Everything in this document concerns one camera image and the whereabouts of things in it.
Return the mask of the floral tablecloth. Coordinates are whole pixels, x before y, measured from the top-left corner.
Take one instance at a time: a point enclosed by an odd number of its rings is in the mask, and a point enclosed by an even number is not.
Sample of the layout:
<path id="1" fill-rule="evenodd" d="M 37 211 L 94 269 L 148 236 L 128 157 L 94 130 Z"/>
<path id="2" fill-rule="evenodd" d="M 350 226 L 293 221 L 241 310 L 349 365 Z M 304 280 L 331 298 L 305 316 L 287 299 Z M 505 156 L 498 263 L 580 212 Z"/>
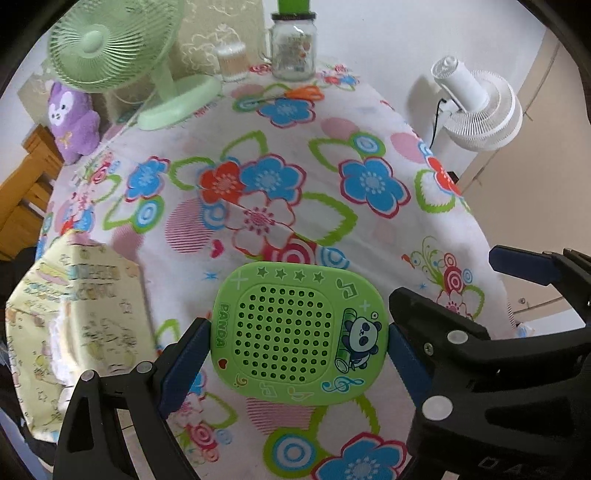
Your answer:
<path id="1" fill-rule="evenodd" d="M 256 262 L 348 270 L 386 310 L 406 287 L 511 333 L 486 237 L 430 147 L 344 66 L 314 85 L 324 100 L 254 103 L 290 90 L 257 66 L 176 126 L 125 128 L 61 172 L 40 250 L 77 231 L 136 263 L 156 352 Z M 413 413 L 387 357 L 365 393 L 329 406 L 245 397 L 207 359 L 168 423 L 204 479 L 397 479 Z"/>

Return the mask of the cotton swab container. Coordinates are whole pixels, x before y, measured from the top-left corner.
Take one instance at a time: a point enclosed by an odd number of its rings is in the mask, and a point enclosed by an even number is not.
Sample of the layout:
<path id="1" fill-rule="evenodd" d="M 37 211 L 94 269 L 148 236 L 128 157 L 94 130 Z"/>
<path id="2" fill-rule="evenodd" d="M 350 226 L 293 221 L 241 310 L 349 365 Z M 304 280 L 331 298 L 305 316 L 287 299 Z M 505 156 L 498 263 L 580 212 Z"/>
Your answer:
<path id="1" fill-rule="evenodd" d="M 235 42 L 221 45 L 215 49 L 219 72 L 225 82 L 236 82 L 245 79 L 249 73 L 249 58 L 245 43 Z"/>

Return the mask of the orange handled scissors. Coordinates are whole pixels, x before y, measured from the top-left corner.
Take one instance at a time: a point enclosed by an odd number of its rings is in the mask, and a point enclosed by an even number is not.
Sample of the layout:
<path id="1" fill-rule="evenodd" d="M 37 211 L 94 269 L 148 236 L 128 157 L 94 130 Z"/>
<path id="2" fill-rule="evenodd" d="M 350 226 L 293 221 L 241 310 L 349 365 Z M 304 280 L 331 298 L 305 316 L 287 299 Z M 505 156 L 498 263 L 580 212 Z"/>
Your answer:
<path id="1" fill-rule="evenodd" d="M 269 96 L 263 97 L 259 99 L 254 99 L 254 103 L 263 103 L 272 100 L 279 100 L 279 99 L 288 99 L 288 100 L 305 100 L 305 101 L 322 101 L 325 99 L 325 94 L 322 93 L 322 90 L 314 85 L 305 85 L 303 87 L 298 87 L 293 90 L 287 90 L 283 92 L 283 94 L 276 95 L 276 96 Z"/>

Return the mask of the green desk fan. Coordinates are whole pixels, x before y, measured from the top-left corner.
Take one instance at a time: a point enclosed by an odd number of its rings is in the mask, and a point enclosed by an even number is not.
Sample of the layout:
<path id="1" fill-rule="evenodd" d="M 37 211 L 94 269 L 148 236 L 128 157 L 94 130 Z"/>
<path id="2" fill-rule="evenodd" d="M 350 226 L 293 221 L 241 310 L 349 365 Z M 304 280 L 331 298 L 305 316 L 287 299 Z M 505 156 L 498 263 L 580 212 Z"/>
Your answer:
<path id="1" fill-rule="evenodd" d="M 154 92 L 137 125 L 160 130 L 190 117 L 221 94 L 221 81 L 194 74 L 178 80 L 169 53 L 183 19 L 180 1 L 78 1 L 52 27 L 48 54 L 58 80 L 104 93 L 150 78 Z"/>

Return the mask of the glass mason jar mug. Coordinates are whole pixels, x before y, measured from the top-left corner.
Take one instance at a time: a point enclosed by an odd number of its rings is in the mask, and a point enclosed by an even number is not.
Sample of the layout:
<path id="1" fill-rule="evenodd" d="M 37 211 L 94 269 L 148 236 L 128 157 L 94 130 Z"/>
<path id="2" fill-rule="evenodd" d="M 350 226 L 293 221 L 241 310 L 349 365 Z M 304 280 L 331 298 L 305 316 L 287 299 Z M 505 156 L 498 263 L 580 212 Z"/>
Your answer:
<path id="1" fill-rule="evenodd" d="M 273 26 L 263 33 L 260 59 L 270 64 L 273 77 L 303 82 L 315 76 L 317 27 L 315 12 L 273 13 Z"/>

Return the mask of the yellow cartoon storage box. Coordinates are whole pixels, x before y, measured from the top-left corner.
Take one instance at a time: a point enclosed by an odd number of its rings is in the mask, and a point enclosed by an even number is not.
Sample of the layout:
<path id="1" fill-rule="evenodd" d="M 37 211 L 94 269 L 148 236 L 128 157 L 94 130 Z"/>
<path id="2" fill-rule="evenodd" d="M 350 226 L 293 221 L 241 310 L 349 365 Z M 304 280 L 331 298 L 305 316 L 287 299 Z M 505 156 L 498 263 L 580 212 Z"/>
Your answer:
<path id="1" fill-rule="evenodd" d="M 11 372 L 26 424 L 56 442 L 77 382 L 65 386 L 50 361 L 49 323 L 64 317 L 80 376 L 125 374 L 156 358 L 139 266 L 70 231 L 35 261 L 6 303 Z"/>

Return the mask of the white standing fan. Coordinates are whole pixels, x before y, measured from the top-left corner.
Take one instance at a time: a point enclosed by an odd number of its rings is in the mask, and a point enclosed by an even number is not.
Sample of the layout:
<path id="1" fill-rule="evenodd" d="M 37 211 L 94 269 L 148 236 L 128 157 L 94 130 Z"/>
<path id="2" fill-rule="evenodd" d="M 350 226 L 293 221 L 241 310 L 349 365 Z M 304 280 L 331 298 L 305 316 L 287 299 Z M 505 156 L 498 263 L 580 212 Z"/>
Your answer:
<path id="1" fill-rule="evenodd" d="M 437 107 L 434 136 L 445 131 L 457 146 L 472 152 L 496 151 L 516 138 L 523 108 L 504 77 L 471 71 L 452 55 L 438 60 L 431 74 L 446 94 Z"/>

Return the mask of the green panda speaker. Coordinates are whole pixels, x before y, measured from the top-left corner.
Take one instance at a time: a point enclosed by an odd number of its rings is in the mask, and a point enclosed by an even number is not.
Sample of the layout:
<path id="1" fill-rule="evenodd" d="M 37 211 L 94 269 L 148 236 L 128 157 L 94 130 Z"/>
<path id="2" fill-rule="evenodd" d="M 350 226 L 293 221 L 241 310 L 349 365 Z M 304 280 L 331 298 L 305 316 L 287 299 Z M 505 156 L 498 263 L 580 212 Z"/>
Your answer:
<path id="1" fill-rule="evenodd" d="M 274 403 L 329 406 L 359 397 L 384 366 L 389 315 L 362 276 L 256 262 L 232 272 L 211 313 L 211 361 L 228 387 Z"/>

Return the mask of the beige cartoon wall mat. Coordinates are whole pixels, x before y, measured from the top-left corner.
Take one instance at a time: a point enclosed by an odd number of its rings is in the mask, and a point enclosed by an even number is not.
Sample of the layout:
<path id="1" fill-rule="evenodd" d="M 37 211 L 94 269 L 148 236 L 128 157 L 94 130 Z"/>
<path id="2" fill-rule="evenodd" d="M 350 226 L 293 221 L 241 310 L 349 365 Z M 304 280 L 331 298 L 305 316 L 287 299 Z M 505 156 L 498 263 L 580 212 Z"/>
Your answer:
<path id="1" fill-rule="evenodd" d="M 180 79 L 194 73 L 219 71 L 215 49 L 242 42 L 249 62 L 259 59 L 260 37 L 264 29 L 262 1 L 185 1 L 184 17 L 169 66 Z M 47 59 L 47 37 L 42 36 L 29 52 L 18 74 L 17 98 L 35 123 L 46 122 L 46 107 L 54 72 Z M 152 93 L 147 76 L 112 93 L 94 94 L 93 106 L 102 119 L 111 123 L 136 108 Z"/>

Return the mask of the wooden chair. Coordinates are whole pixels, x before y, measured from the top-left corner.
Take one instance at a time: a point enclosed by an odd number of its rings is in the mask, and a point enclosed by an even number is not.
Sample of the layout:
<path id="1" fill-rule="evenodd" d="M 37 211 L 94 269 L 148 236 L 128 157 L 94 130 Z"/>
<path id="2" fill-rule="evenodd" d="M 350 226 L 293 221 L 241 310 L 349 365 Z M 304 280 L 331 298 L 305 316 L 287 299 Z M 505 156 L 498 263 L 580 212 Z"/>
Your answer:
<path id="1" fill-rule="evenodd" d="M 37 125 L 24 141 L 27 153 L 1 185 L 0 256 L 8 261 L 37 244 L 53 187 L 64 165 L 52 134 Z"/>

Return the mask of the white tissue pack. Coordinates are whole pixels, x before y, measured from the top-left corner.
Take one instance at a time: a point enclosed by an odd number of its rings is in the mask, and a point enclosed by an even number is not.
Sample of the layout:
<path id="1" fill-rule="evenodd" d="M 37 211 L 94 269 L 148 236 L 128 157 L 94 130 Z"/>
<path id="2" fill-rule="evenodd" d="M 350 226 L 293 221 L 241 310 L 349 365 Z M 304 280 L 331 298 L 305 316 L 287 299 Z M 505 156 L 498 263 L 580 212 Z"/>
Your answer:
<path id="1" fill-rule="evenodd" d="M 55 378 L 62 385 L 74 385 L 79 378 L 80 368 L 64 317 L 56 317 L 49 323 L 49 345 L 50 365 Z"/>

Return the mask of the purple plush toy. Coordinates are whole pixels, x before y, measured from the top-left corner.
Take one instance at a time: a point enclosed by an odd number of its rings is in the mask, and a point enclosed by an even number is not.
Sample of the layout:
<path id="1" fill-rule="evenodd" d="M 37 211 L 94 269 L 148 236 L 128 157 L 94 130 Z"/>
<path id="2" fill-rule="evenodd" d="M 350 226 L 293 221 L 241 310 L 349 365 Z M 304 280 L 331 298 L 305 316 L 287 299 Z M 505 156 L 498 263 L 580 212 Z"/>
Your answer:
<path id="1" fill-rule="evenodd" d="M 89 94 L 54 82 L 48 100 L 49 129 L 65 165 L 90 155 L 99 145 L 100 116 Z"/>

